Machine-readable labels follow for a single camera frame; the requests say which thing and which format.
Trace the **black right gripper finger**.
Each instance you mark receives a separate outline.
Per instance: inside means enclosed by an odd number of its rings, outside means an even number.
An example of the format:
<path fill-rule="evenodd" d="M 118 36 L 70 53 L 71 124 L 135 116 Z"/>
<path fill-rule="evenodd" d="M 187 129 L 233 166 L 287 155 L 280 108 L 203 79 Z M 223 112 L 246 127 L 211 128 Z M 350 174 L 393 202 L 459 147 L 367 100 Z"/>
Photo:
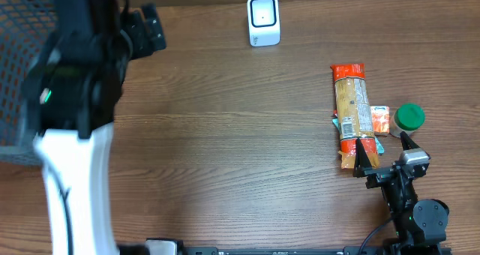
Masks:
<path fill-rule="evenodd" d="M 402 143 L 403 151 L 409 150 L 409 149 L 418 149 L 418 148 L 422 149 L 410 138 L 410 136 L 405 131 L 402 131 L 400 133 L 400 141 Z"/>
<path fill-rule="evenodd" d="M 362 140 L 358 138 L 355 141 L 355 163 L 353 168 L 353 176 L 356 178 L 365 177 L 365 172 L 372 169 L 373 167 L 368 154 L 365 151 Z"/>

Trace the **teal orange snack packet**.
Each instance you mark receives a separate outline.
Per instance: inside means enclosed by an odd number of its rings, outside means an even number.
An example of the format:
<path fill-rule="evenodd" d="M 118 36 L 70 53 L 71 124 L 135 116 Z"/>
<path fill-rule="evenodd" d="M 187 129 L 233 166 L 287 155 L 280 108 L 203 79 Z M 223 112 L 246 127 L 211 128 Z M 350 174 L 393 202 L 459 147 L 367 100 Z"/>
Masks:
<path fill-rule="evenodd" d="M 338 129 L 338 131 L 341 131 L 337 118 L 333 118 L 332 123 Z M 377 137 L 375 138 L 375 142 L 376 142 L 376 150 L 377 150 L 378 154 L 383 155 L 385 153 L 385 149 L 383 148 L 383 145 L 380 143 L 380 141 L 378 140 Z"/>

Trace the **green lid jar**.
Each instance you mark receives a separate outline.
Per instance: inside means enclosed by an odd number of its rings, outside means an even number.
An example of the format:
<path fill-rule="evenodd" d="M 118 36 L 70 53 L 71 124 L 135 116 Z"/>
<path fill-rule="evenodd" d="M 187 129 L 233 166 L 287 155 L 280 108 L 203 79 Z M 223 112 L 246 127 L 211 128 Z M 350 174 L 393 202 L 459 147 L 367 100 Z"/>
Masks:
<path fill-rule="evenodd" d="M 424 110 L 415 103 L 405 103 L 400 106 L 391 116 L 389 122 L 389 133 L 394 137 L 400 137 L 401 132 L 405 132 L 410 136 L 424 123 Z"/>

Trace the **small orange tissue pack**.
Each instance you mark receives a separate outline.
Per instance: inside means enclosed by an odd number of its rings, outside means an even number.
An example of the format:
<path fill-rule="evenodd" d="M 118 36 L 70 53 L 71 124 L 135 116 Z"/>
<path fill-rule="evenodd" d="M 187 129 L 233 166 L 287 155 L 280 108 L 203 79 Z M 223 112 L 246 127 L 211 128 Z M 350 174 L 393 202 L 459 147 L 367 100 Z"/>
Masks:
<path fill-rule="evenodd" d="M 390 130 L 390 114 L 388 106 L 370 107 L 373 131 L 376 135 L 386 136 Z"/>

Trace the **long orange pasta packet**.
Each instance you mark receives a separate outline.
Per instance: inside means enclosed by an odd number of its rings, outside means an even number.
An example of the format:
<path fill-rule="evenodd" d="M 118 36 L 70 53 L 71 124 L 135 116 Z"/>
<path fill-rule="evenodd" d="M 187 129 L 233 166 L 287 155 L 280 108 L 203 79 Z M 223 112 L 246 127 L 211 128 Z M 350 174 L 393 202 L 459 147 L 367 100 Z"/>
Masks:
<path fill-rule="evenodd" d="M 356 140 L 360 139 L 371 166 L 376 168 L 380 161 L 365 82 L 365 66 L 333 64 L 331 69 L 340 128 L 341 167 L 343 169 L 354 167 Z"/>

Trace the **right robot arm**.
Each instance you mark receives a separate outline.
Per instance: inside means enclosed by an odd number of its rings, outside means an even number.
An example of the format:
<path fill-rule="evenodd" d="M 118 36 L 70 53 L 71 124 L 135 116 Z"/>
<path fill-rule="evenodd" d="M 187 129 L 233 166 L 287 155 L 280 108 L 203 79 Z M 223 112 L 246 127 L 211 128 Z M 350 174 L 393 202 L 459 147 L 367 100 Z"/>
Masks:
<path fill-rule="evenodd" d="M 353 175 L 366 179 L 366 188 L 380 188 L 390 218 L 374 229 L 356 250 L 357 254 L 450 254 L 441 247 L 446 240 L 449 207 L 439 199 L 418 199 L 413 181 L 426 175 L 431 156 L 402 132 L 403 151 L 390 167 L 374 168 L 360 139 L 355 141 Z M 395 238 L 380 247 L 368 242 L 389 223 L 394 224 Z"/>

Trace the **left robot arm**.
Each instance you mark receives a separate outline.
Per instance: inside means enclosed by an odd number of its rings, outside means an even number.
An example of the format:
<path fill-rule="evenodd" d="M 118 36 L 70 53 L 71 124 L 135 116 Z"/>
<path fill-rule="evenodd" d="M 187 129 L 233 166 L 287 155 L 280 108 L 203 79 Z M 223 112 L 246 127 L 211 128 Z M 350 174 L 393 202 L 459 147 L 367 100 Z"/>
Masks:
<path fill-rule="evenodd" d="M 115 241 L 109 186 L 116 104 L 128 64 L 164 50 L 153 4 L 53 0 L 54 30 L 22 83 L 54 254 L 175 254 L 173 240 Z"/>

